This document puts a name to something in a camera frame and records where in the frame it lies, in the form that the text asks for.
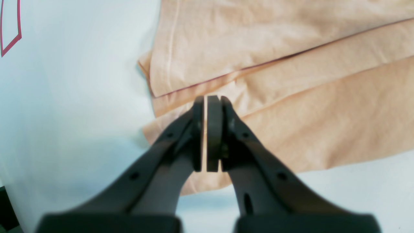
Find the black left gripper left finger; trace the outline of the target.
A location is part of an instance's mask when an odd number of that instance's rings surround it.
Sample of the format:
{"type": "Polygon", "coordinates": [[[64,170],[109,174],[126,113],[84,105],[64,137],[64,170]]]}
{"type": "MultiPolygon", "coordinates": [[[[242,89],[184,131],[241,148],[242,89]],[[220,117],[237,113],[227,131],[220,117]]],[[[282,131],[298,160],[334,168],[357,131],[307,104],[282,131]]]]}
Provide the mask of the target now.
{"type": "Polygon", "coordinates": [[[175,215],[182,186],[202,166],[204,97],[97,196],[43,217],[37,233],[182,233],[175,215]]]}

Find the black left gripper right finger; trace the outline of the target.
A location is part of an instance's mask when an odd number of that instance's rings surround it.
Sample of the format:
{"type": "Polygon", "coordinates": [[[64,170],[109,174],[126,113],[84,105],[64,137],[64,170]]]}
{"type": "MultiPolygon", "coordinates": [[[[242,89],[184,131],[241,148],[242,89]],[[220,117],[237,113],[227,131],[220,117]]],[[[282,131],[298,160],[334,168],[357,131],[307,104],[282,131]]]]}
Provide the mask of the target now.
{"type": "Polygon", "coordinates": [[[235,233],[380,233],[370,214],[322,198],[272,155],[226,97],[207,98],[207,171],[227,172],[240,218],[235,233]]]}

